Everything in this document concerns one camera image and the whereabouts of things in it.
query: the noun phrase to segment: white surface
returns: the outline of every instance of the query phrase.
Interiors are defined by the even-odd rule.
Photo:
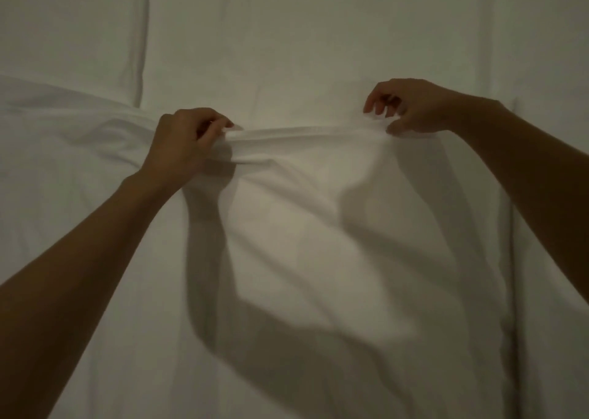
[[[213,106],[251,129],[357,121],[394,76],[484,92],[486,3],[150,0],[141,107]]]
[[[589,105],[577,98],[526,95],[521,116],[589,154]],[[526,417],[581,419],[589,411],[589,306],[520,216],[515,231],[525,340]]]
[[[137,168],[154,123],[0,85],[6,278]],[[452,137],[382,128],[228,134],[154,221],[52,417],[509,416],[497,185]]]
[[[133,104],[146,0],[0,0],[0,73]]]

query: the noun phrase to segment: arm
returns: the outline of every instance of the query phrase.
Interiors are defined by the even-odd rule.
[[[423,80],[379,83],[364,111],[397,113],[387,132],[450,130],[472,147],[579,293],[589,301],[589,156],[499,102]]]
[[[0,286],[3,415],[49,415],[150,222],[228,123],[211,109],[163,116],[142,169]]]

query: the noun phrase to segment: mattress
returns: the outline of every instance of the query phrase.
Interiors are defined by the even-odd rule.
[[[520,115],[586,148],[585,0],[0,6],[0,73],[24,80],[0,78],[3,279],[137,169],[162,113],[212,106],[245,129],[154,221],[54,418],[503,417],[519,383],[524,417],[587,410],[583,305],[517,213],[511,256],[496,181],[451,136],[391,143],[359,110],[375,82],[419,76],[517,99]],[[406,210],[379,219],[391,198]],[[261,222],[270,208],[292,231]],[[189,268],[202,259],[215,290]],[[408,271],[437,267],[439,281]]]

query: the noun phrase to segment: person's left arm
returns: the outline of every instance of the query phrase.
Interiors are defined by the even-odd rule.
[[[49,415],[150,222],[227,125],[212,109],[163,116],[141,170],[0,286],[3,416]]]

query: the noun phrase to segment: person's right arm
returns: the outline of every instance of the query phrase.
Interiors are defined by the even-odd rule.
[[[387,132],[460,136],[487,164],[529,227],[589,302],[589,155],[557,140],[499,102],[424,80],[379,83],[365,112],[397,113]]]

